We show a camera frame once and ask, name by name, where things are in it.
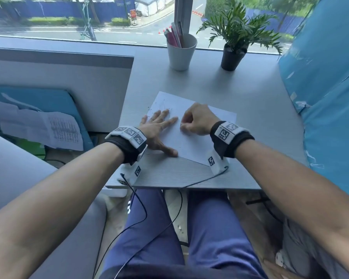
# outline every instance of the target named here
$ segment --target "left hand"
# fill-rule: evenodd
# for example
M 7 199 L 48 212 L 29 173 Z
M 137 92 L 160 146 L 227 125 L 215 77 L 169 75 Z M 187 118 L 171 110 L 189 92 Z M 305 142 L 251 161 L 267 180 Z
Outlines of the left hand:
M 149 149 L 161 150 L 171 157 L 177 157 L 177 150 L 165 146 L 163 142 L 159 139 L 159 134 L 168 126 L 173 125 L 178 120 L 178 117 L 172 117 L 171 119 L 165 121 L 164 119 L 168 114 L 168 109 L 164 111 L 158 110 L 154 112 L 153 116 L 149 119 L 147 123 L 147 115 L 144 115 L 144 117 L 141 119 L 141 123 L 140 126 L 138 126 L 138 129 L 141 130 L 141 132 L 146 137 L 146 143 Z

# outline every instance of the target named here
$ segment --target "hand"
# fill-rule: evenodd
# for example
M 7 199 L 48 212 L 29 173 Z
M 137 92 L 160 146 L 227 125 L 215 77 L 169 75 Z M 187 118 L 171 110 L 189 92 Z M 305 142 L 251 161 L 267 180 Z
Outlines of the hand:
M 158 110 L 153 114 L 153 116 L 147 123 L 147 115 L 144 115 L 141 120 L 140 126 L 138 126 L 138 129 L 141 130 L 141 132 L 146 137 L 146 143 L 149 149 L 161 150 L 171 157 L 176 157 L 178 156 L 178 152 L 175 149 L 165 146 L 159 139 L 160 132 L 162 132 L 165 128 L 174 124 L 178 120 L 178 117 L 172 117 L 171 119 L 164 121 L 168 114 L 168 109 L 162 112 Z
M 180 129 L 198 135 L 209 135 L 212 126 L 218 121 L 220 119 L 211 112 L 208 105 L 193 103 L 183 115 Z

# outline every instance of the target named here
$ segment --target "black plant pot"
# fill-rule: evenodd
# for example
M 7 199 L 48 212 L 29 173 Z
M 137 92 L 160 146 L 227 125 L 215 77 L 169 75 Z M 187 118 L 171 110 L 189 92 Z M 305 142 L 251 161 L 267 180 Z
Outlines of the black plant pot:
M 245 52 L 239 50 L 237 53 L 233 53 L 229 46 L 225 44 L 221 67 L 227 71 L 234 71 L 245 56 L 246 52 L 247 49 L 245 50 Z

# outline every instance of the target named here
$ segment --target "white paper sheet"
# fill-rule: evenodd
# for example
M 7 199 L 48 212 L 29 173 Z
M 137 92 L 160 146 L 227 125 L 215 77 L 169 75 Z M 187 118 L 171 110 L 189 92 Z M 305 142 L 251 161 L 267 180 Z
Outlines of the white paper sheet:
M 164 145 L 178 150 L 179 157 L 186 158 L 197 163 L 208 165 L 206 152 L 213 148 L 213 142 L 209 135 L 199 136 L 180 131 L 180 122 L 186 110 L 194 101 L 181 98 L 172 94 L 159 92 L 153 102 L 147 116 L 150 118 L 157 110 L 169 109 L 166 119 L 177 116 L 178 121 L 171 127 L 165 129 L 160 138 Z M 236 122 L 237 114 L 219 108 L 209 106 L 210 110 L 221 120 Z
M 0 129 L 4 134 L 52 148 L 83 150 L 83 138 L 75 118 L 61 112 L 20 110 L 0 102 Z

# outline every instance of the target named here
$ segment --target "forearm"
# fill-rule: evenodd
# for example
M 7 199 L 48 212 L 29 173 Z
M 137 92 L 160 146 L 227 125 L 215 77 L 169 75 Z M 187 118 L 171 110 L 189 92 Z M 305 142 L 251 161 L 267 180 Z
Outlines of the forearm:
M 0 257 L 13 259 L 15 278 L 29 277 L 70 234 L 123 159 L 117 146 L 99 145 L 0 210 Z
M 349 196 L 328 179 L 254 140 L 235 157 L 276 206 L 349 270 Z

